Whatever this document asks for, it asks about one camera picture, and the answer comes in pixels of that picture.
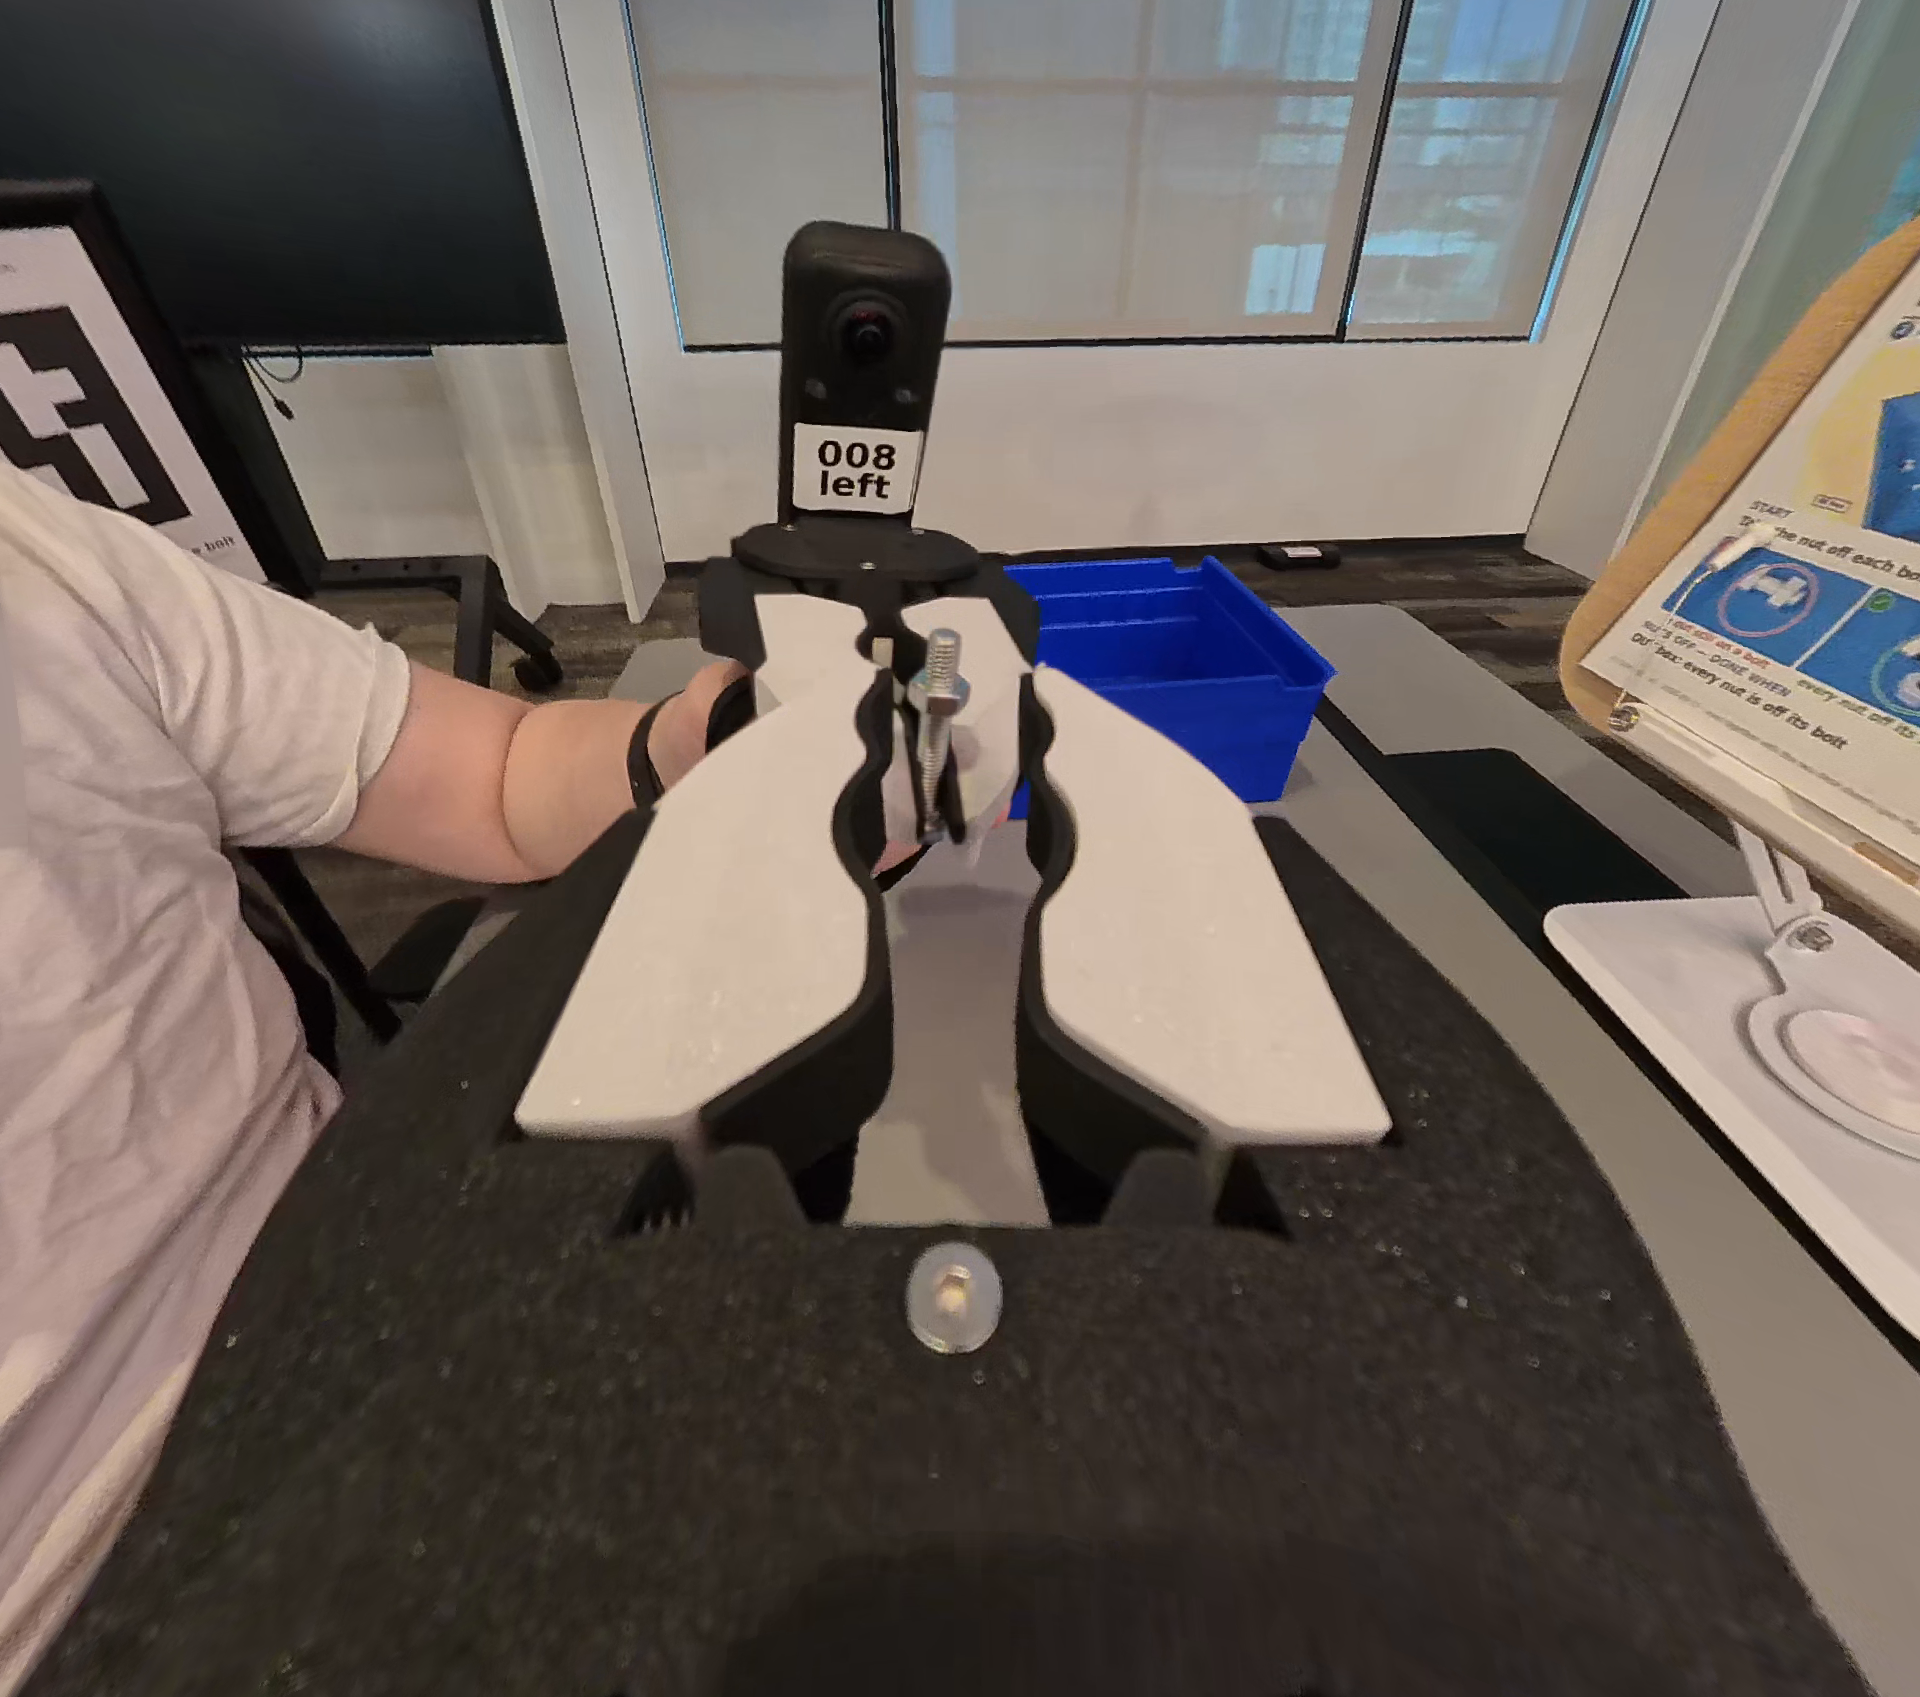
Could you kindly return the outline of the person's left forearm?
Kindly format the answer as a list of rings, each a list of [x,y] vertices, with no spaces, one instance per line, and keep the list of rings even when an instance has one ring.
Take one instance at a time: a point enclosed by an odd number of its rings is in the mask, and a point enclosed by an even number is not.
[[[522,708],[388,638],[241,666],[198,769],[232,840],[349,850],[486,889],[548,880],[626,810],[647,708]]]

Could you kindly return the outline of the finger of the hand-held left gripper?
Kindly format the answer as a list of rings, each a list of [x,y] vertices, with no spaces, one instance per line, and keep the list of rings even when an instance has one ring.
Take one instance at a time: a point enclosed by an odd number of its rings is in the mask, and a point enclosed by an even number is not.
[[[1020,793],[1020,692],[1035,660],[981,593],[918,599],[904,627],[929,644],[936,635],[960,638],[939,803],[951,810],[951,827],[995,827]]]
[[[845,680],[855,660],[875,672],[875,653],[864,644],[872,623],[846,599],[817,593],[759,593],[759,716],[811,700],[820,680]],[[888,774],[880,774],[880,819],[888,819],[888,853],[918,850],[918,803],[915,803],[915,740],[888,680]]]

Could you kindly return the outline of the blue plastic bin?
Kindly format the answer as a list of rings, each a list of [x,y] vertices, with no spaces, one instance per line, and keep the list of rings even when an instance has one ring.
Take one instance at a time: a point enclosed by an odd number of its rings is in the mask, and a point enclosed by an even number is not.
[[[1208,762],[1243,803],[1281,803],[1333,660],[1227,561],[1003,561],[1038,599],[1038,666],[1090,687]]]

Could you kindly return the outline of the white sign board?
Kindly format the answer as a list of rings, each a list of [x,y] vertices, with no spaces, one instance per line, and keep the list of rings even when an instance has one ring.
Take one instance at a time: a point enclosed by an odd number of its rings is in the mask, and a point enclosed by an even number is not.
[[[153,522],[241,584],[297,584],[236,437],[94,181],[0,181],[0,444],[15,468]]]

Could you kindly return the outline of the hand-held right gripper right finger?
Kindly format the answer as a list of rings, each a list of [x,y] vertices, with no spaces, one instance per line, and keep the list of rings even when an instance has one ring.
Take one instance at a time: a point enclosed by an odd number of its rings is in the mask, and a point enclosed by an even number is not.
[[[1392,1112],[1254,810],[1038,666],[1020,692],[1020,1112],[1059,1152],[1372,1152]]]

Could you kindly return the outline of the printed instruction sheet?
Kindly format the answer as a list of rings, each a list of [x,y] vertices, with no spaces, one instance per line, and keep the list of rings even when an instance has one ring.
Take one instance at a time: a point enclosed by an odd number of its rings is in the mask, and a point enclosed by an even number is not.
[[[1920,863],[1911,294],[1904,274],[1715,522],[1584,660],[1904,863]]]

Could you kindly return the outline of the glass window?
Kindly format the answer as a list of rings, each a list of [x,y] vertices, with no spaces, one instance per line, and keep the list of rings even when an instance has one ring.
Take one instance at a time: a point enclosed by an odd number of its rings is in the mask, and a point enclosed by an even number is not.
[[[802,224],[960,349],[1537,340],[1645,0],[619,0],[684,356]]]

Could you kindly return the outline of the black monitor stand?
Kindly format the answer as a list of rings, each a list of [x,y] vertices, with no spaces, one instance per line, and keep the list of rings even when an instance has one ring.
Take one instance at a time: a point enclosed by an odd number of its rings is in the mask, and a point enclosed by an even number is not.
[[[279,593],[447,593],[455,605],[455,680],[493,687],[493,653],[499,638],[508,638],[522,692],[563,687],[557,638],[508,605],[506,568],[493,558],[325,558],[272,444],[248,361],[236,349],[190,349],[183,364],[202,407],[198,437],[208,444],[208,477]]]

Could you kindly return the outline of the long thin silver bolt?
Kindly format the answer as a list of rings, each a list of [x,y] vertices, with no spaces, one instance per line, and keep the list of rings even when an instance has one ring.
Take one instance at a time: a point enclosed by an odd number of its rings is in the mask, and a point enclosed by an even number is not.
[[[969,653],[960,627],[936,627],[929,644],[918,644],[918,672],[951,680],[951,672],[969,672],[960,653]],[[946,819],[951,722],[960,722],[960,716],[918,716],[918,711],[915,711],[915,803],[918,803],[918,840],[939,840],[939,835],[960,827],[960,819]]]

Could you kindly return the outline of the large black monitor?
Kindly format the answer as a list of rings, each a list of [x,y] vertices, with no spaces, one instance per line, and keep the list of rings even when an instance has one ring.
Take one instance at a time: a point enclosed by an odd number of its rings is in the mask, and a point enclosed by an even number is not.
[[[4,0],[4,178],[99,181],[190,349],[563,349],[493,0]]]

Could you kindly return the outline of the person's left hand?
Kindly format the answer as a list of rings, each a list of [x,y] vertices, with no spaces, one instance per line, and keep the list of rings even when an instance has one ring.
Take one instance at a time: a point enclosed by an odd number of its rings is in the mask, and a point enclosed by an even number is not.
[[[759,687],[741,660],[710,660],[676,700],[658,700],[647,731],[647,762],[658,793],[684,785],[710,754],[710,722],[734,731],[741,716],[753,716],[753,708],[759,708]]]

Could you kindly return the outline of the white document stand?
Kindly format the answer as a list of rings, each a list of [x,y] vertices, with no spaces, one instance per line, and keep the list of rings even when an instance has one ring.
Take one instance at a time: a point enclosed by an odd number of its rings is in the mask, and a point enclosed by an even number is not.
[[[1837,1273],[1920,1338],[1920,981],[1740,827],[1752,897],[1584,904],[1545,944],[1790,1208]]]

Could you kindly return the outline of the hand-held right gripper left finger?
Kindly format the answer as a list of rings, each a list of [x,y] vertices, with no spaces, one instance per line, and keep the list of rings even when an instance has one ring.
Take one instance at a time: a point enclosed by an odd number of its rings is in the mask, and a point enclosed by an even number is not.
[[[872,716],[888,680],[830,660],[677,774],[518,1099],[522,1135],[669,1135],[766,1086],[872,983]]]

